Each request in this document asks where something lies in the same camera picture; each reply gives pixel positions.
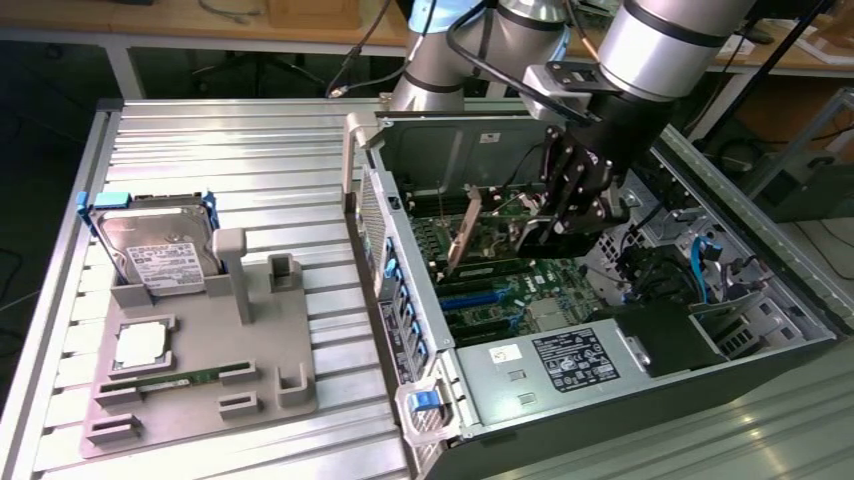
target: green circuit board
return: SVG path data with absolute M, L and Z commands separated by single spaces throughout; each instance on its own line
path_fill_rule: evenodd
M 509 192 L 496 202 L 516 195 Z M 513 257 L 502 223 L 525 214 L 512 201 L 481 215 L 466 257 L 450 275 L 448 254 L 464 215 L 410 217 L 458 347 L 578 325 L 605 306 L 574 260 Z M 478 305 L 458 307 L 469 301 Z

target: metal bracket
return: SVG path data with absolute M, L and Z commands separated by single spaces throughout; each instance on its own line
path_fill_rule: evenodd
M 342 154 L 342 192 L 347 195 L 353 192 L 353 168 L 355 149 L 365 149 L 371 139 L 381 131 L 379 120 L 371 113 L 354 112 L 345 120 L 345 149 Z

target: black cable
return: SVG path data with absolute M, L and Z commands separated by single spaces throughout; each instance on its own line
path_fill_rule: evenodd
M 54 93 L 57 93 L 61 97 L 63 97 L 69 103 L 71 103 L 75 107 L 78 107 L 86 113 L 95 114 L 95 109 L 93 109 L 91 107 L 87 107 L 81 100 L 78 100 L 69 93 L 66 93 L 66 91 L 62 88 L 59 88 L 57 84 L 51 80 L 49 80 L 45 77 L 45 75 L 42 75 L 37 70 L 34 70 L 19 58 L 11 55 L 7 56 L 6 58 L 10 59 L 14 63 L 17 63 L 18 66 L 22 68 L 22 70 L 25 70 L 31 77 L 35 77 L 45 84 L 46 87 L 54 90 Z
M 9 352 L 0 352 L 0 358 L 10 358 L 18 355 L 22 351 L 22 347 L 25 346 L 25 336 L 18 333 L 15 330 L 10 330 L 9 328 L 0 327 L 0 337 L 11 337 L 14 340 L 18 340 L 21 345 L 18 345 Z
M 736 115 L 736 111 L 740 109 L 740 107 L 745 103 L 745 99 L 752 94 L 753 90 L 757 88 L 757 85 L 770 75 L 772 70 L 777 66 L 777 62 L 789 51 L 789 48 L 794 45 L 798 38 L 801 38 L 801 34 L 806 30 L 806 27 L 809 27 L 810 24 L 813 23 L 813 20 L 816 20 L 816 17 L 819 16 L 819 14 L 828 9 L 828 6 L 831 5 L 831 3 L 832 3 L 832 0 L 817 0 L 816 2 L 809 3 L 810 5 L 809 10 L 805 11 L 804 15 L 800 16 L 798 23 L 786 34 L 786 37 L 781 40 L 780 44 L 777 45 L 777 48 L 774 49 L 774 52 L 772 52 L 772 55 L 769 56 L 768 60 L 760 66 L 760 70 L 757 70 L 757 73 L 750 77 L 750 81 L 748 82 L 748 85 L 745 85 L 745 88 L 736 96 L 736 100 L 733 100 L 733 102 L 730 103 L 730 106 L 726 108 L 726 111 L 721 115 L 721 118 L 718 118 L 718 121 L 709 129 L 706 136 L 702 139 L 698 139 L 694 141 L 694 145 L 700 147 L 701 151 L 705 149 L 708 145 L 712 144 L 712 141 L 714 137 L 718 135 L 718 133 L 721 132 L 724 125 L 728 123 L 730 118 L 733 118 L 733 116 Z
M 529 148 L 529 151 L 525 152 L 525 155 L 522 156 L 522 160 L 520 160 L 520 163 L 517 164 L 517 168 L 513 171 L 513 175 L 510 175 L 510 178 L 502 184 L 502 190 L 508 189 L 508 187 L 513 183 L 514 179 L 517 178 L 517 175 L 520 175 L 520 170 L 522 170 L 522 165 L 525 165 L 525 161 L 528 160 L 529 156 L 532 155 L 532 153 L 534 152 L 537 147 L 542 147 L 545 143 L 546 143 L 546 141 L 544 140 L 537 145 L 532 145 L 532 148 Z
M 630 234 L 634 235 L 638 232 L 638 230 L 641 230 L 646 226 L 646 224 L 653 221 L 653 218 L 656 218 L 656 215 L 658 215 L 658 212 L 662 211 L 662 208 L 665 208 L 665 202 L 658 202 L 658 205 L 653 207 L 653 210 L 650 210 L 650 213 L 646 214 L 646 217 L 641 219 L 641 222 L 638 222 L 636 225 L 633 225 L 626 229 L 626 232 L 624 233 L 624 238 L 621 238 L 620 240 L 621 255 L 624 254 L 624 249 L 626 247 L 626 240 L 629 239 L 629 235 Z
M 383 6 L 379 8 L 379 12 L 377 12 L 377 17 L 374 17 L 374 23 L 371 23 L 369 30 L 365 32 L 365 35 L 362 36 L 362 40 L 359 40 L 359 42 L 353 46 L 353 48 L 347 52 L 347 55 L 345 56 L 345 60 L 342 62 L 342 68 L 338 70 L 338 73 L 333 77 L 333 81 L 326 87 L 326 98 L 330 98 L 330 95 L 333 94 L 333 89 L 335 88 L 335 84 L 341 80 L 342 75 L 345 75 L 345 72 L 347 72 L 353 68 L 354 62 L 359 58 L 359 55 L 362 55 L 362 49 L 365 48 L 365 44 L 369 42 L 371 35 L 374 35 L 374 31 L 377 30 L 377 27 L 379 27 L 379 22 L 383 20 L 383 17 L 386 16 L 386 11 L 389 10 L 390 5 L 392 5 L 392 0 L 386 0 L 383 2 Z
M 482 71 L 489 73 L 497 81 L 514 88 L 521 95 L 532 97 L 532 99 L 537 101 L 537 103 L 540 103 L 544 107 L 561 115 L 568 122 L 574 122 L 578 124 L 578 126 L 589 126 L 593 122 L 600 120 L 596 115 L 590 113 L 582 114 L 568 107 L 564 103 L 558 102 L 556 99 L 548 97 L 544 93 L 526 85 L 518 78 L 514 78 L 506 72 L 500 70 L 484 58 L 480 58 L 474 53 L 466 50 L 457 41 L 457 31 L 476 17 L 476 15 L 484 11 L 485 8 L 486 1 L 481 1 L 481 3 L 478 3 L 478 5 L 476 5 L 474 8 L 457 19 L 457 21 L 449 28 L 449 32 L 446 35 L 449 47 L 452 47 L 452 50 L 454 50 L 454 52 L 461 57 L 464 57 L 466 61 L 469 61 L 469 63 L 472 63 Z
M 813 245 L 813 247 L 816 248 L 816 251 L 819 252 L 819 254 L 823 256 L 823 258 L 825 259 L 825 262 L 828 262 L 828 265 L 831 266 L 831 269 L 833 270 L 833 273 L 836 273 L 840 278 L 843 280 L 854 280 L 854 277 L 847 277 L 845 275 L 843 275 L 843 273 L 840 272 L 840 270 L 837 270 L 837 267 L 833 266 L 833 262 L 831 261 L 831 259 L 828 258 L 828 255 L 825 255 L 825 252 L 823 252 L 823 249 L 819 248 L 819 245 L 816 244 L 816 242 L 813 241 L 813 237 L 810 237 L 810 234 L 806 233 L 806 230 L 804 229 L 804 227 L 801 225 L 798 225 L 798 222 L 794 222 L 796 227 L 798 227 L 798 230 L 801 230 L 801 233 L 804 233 L 804 236 L 806 237 L 806 240 L 810 242 L 810 244 Z
M 753 28 L 753 26 L 757 24 L 758 21 L 760 19 L 752 20 L 748 23 L 748 26 L 745 27 L 745 31 Z M 694 128 L 700 123 L 701 119 L 704 118 L 704 115 L 706 115 L 706 112 L 712 108 L 712 104 L 718 98 L 718 94 L 721 93 L 721 90 L 724 90 L 724 86 L 726 85 L 726 82 L 728 82 L 726 71 L 730 69 L 730 66 L 733 66 L 733 60 L 736 60 L 736 56 L 738 55 L 738 51 L 742 49 L 744 43 L 745 43 L 745 35 L 742 35 L 742 39 L 738 41 L 736 50 L 733 50 L 733 55 L 730 55 L 730 58 L 726 61 L 726 64 L 724 65 L 724 69 L 721 70 L 721 78 L 718 79 L 718 85 L 716 86 L 714 93 L 709 96 L 709 101 L 706 101 L 706 105 L 704 105 L 704 109 L 701 110 L 700 114 L 694 117 L 694 120 L 692 120 L 682 128 L 682 133 L 685 134 L 690 133 L 689 130 Z
M 825 135 L 820 135 L 819 137 L 810 138 L 810 142 L 817 142 L 819 140 L 828 140 L 829 138 L 839 137 L 845 132 L 851 132 L 852 130 L 854 130 L 854 124 L 849 125 L 845 128 L 841 128 L 836 132 L 832 132 L 832 133 L 828 133 Z M 757 143 L 764 143 L 766 145 L 786 145 L 788 143 L 792 142 L 792 140 L 760 140 L 760 139 L 757 139 L 756 142 Z
M 0 248 L 0 253 L 10 255 L 15 259 L 15 266 L 13 267 L 13 272 L 6 279 L 6 283 L 3 284 L 3 289 L 0 290 L 0 305 L 3 305 L 3 301 L 6 300 L 6 296 L 10 293 L 10 287 L 13 286 L 13 279 L 18 272 L 21 272 L 22 267 L 25 266 L 25 257 L 22 257 L 21 253 L 14 252 L 6 248 Z
M 845 243 L 849 247 L 854 248 L 854 243 L 849 242 L 845 238 L 843 238 L 840 235 L 837 235 L 837 233 L 831 230 L 831 227 L 828 226 L 828 224 L 825 223 L 824 220 L 820 220 L 819 223 L 823 224 L 823 227 L 825 227 L 825 230 L 828 230 L 828 233 L 831 234 L 831 236 L 833 238 L 836 238 L 837 240 L 840 240 L 843 243 Z
M 371 85 L 377 85 L 378 83 L 387 82 L 393 78 L 404 75 L 404 71 L 406 70 L 406 68 L 413 63 L 416 50 L 418 48 L 421 48 L 421 43 L 420 42 L 424 42 L 425 41 L 425 37 L 428 36 L 428 31 L 430 29 L 430 24 L 433 23 L 433 13 L 434 13 L 434 11 L 437 9 L 437 3 L 438 3 L 438 0 L 433 0 L 433 2 L 430 3 L 430 11 L 428 12 L 428 21 L 425 22 L 425 28 L 422 29 L 422 34 L 420 36 L 420 39 L 417 40 L 416 47 L 413 48 L 413 52 L 406 57 L 406 60 L 404 61 L 404 65 L 401 65 L 401 68 L 398 68 L 398 70 L 392 72 L 389 75 L 386 75 L 386 76 L 383 76 L 383 77 L 381 77 L 381 78 L 378 78 L 375 80 L 369 80 L 366 82 L 355 83 L 353 85 L 345 85 L 342 87 L 345 90 L 342 91 L 341 95 L 343 95 L 345 93 L 350 92 L 351 90 L 355 90 L 357 88 L 362 88 L 362 87 L 369 87 Z
M 0 108 L 3 108 L 7 111 L 10 111 L 13 113 L 13 115 L 15 115 L 22 120 L 27 120 L 29 122 L 35 123 L 42 128 L 45 128 L 46 130 L 49 130 L 51 133 L 57 134 L 58 136 L 63 137 L 65 139 L 71 140 L 73 142 L 79 143 L 82 145 L 86 145 L 86 140 L 82 140 L 82 139 L 77 138 L 75 136 L 73 136 L 70 133 L 66 133 L 62 130 L 58 130 L 51 125 L 45 123 L 42 120 L 39 120 L 39 119 L 37 119 L 34 117 L 30 117 L 27 115 L 23 115 L 14 108 L 11 108 L 9 105 L 5 105 L 5 104 L 0 103 Z
M 825 135 L 820 135 L 819 137 L 813 137 L 810 139 L 810 142 L 816 142 L 820 140 L 828 140 L 829 138 L 835 138 L 840 135 L 843 135 L 845 132 L 849 132 L 854 130 L 854 124 L 849 125 L 848 127 L 828 133 Z M 762 148 L 760 147 L 760 145 L 786 145 L 788 143 L 790 143 L 792 140 L 761 140 L 758 138 L 732 138 L 730 140 L 728 140 L 726 142 L 724 142 L 721 144 L 721 146 L 718 147 L 714 155 L 713 155 L 713 163 L 718 166 L 718 168 L 721 168 L 721 165 L 724 163 L 724 158 L 726 156 L 726 152 L 730 151 L 730 149 L 733 147 L 737 147 L 740 145 L 744 145 L 745 147 L 748 147 L 750 149 L 750 153 L 753 155 L 753 162 L 754 164 L 762 159 L 764 155 L 765 155 L 765 150 L 762 150 Z

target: hard drive label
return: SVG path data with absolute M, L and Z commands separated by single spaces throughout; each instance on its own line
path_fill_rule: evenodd
M 127 247 L 131 263 L 150 289 L 205 283 L 193 243 Z
M 561 393 L 620 378 L 593 329 L 561 333 L 534 340 L 534 348 Z

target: sticker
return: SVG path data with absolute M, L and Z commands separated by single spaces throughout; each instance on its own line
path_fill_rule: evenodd
M 620 378 L 592 328 L 538 338 L 534 348 L 561 393 Z
M 150 289 L 205 283 L 193 243 L 129 247 L 127 250 L 137 273 Z
M 478 270 L 466 270 L 465 272 L 460 272 L 461 277 L 472 277 L 473 275 L 486 275 L 488 273 L 493 273 L 494 268 L 480 268 Z
M 498 143 L 501 139 L 502 134 L 500 132 L 481 134 L 481 143 Z
M 522 352 L 520 351 L 520 345 L 505 345 L 504 347 L 490 348 L 490 356 L 493 357 L 493 363 L 505 363 L 512 360 L 520 360 L 522 358 Z

